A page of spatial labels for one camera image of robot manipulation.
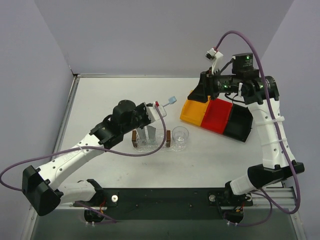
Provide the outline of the brown wooden tray foot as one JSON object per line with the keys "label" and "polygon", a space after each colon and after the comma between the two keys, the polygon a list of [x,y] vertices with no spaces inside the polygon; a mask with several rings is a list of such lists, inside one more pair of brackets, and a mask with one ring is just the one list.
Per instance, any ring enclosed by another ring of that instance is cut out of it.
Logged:
{"label": "brown wooden tray foot", "polygon": [[171,131],[167,130],[166,131],[166,142],[165,142],[165,146],[167,148],[169,148],[171,146]]}
{"label": "brown wooden tray foot", "polygon": [[137,147],[138,147],[137,139],[138,139],[137,131],[136,131],[136,130],[133,130],[133,131],[132,131],[132,134],[131,134],[131,143],[132,143],[132,146],[133,146],[134,148],[137,148]]}

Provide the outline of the white toothpaste tube green cap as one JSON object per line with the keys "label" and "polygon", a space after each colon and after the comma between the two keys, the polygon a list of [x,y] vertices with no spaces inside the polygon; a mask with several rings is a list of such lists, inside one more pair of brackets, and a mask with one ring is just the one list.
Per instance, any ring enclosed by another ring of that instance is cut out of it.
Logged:
{"label": "white toothpaste tube green cap", "polygon": [[156,128],[153,126],[148,125],[147,127],[148,132],[148,140],[150,144],[156,144]]}

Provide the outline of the light blue toothbrush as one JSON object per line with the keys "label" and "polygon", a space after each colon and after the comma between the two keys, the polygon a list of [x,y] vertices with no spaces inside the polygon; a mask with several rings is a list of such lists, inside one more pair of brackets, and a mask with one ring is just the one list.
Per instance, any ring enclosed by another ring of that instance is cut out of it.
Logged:
{"label": "light blue toothbrush", "polygon": [[166,104],[163,104],[162,106],[163,107],[166,107],[168,105],[173,105],[175,102],[177,101],[176,97],[175,96],[172,96],[168,99],[168,102]]}

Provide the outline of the clear plastic cup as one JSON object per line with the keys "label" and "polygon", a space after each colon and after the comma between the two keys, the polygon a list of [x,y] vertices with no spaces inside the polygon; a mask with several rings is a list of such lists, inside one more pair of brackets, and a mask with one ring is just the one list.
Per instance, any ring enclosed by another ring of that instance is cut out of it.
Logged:
{"label": "clear plastic cup", "polygon": [[172,130],[172,139],[177,147],[184,147],[189,139],[189,131],[183,126],[176,126]]}

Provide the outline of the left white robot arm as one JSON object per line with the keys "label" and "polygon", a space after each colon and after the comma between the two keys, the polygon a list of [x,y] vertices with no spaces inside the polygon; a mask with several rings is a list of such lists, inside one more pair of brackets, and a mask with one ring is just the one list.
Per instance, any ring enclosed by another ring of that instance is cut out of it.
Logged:
{"label": "left white robot arm", "polygon": [[82,201],[96,206],[105,199],[104,189],[93,179],[64,184],[64,180],[93,158],[123,141],[124,135],[143,128],[167,115],[157,103],[136,105],[122,100],[112,114],[98,123],[80,140],[73,151],[22,173],[22,193],[39,216],[51,213],[62,203]]}

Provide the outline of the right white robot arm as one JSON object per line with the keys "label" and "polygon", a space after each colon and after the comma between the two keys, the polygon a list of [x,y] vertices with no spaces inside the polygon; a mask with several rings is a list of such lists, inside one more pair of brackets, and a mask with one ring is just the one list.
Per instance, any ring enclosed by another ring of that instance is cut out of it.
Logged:
{"label": "right white robot arm", "polygon": [[223,54],[211,49],[206,53],[211,68],[200,74],[196,88],[188,100],[206,103],[220,94],[238,94],[252,115],[262,149],[262,163],[251,166],[247,173],[226,184],[233,196],[240,196],[270,184],[303,173],[303,163],[297,162],[289,147],[280,113],[279,91],[275,79],[265,76],[261,67],[254,68],[253,53],[232,56],[232,73],[223,75],[219,63]]}

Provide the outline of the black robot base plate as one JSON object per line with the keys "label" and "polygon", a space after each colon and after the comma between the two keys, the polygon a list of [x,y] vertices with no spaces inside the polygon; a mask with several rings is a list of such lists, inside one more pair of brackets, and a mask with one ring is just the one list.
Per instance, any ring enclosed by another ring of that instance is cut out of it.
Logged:
{"label": "black robot base plate", "polygon": [[214,188],[104,188],[74,207],[96,208],[107,218],[126,220],[217,220],[224,211],[253,206],[249,194],[230,197]]}

